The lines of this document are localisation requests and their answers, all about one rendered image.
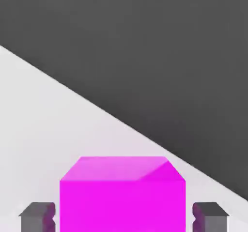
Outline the small magenta cube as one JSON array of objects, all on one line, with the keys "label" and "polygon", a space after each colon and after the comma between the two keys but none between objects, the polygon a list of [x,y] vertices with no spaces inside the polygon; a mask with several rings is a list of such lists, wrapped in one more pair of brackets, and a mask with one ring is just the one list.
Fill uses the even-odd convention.
[{"label": "small magenta cube", "polygon": [[60,180],[60,232],[186,232],[186,182],[163,156],[82,157]]}]

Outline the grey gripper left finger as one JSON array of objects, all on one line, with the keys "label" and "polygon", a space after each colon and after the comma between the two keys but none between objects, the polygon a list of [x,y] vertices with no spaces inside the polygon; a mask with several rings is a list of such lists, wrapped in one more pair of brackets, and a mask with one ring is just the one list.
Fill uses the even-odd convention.
[{"label": "grey gripper left finger", "polygon": [[55,203],[32,202],[18,215],[21,217],[21,232],[56,232],[55,214]]}]

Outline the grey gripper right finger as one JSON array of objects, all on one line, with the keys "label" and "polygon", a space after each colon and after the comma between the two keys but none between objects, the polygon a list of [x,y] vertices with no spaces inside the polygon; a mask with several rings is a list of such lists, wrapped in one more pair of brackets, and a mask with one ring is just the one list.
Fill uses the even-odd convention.
[{"label": "grey gripper right finger", "polygon": [[216,202],[195,202],[192,232],[227,232],[227,214]]}]

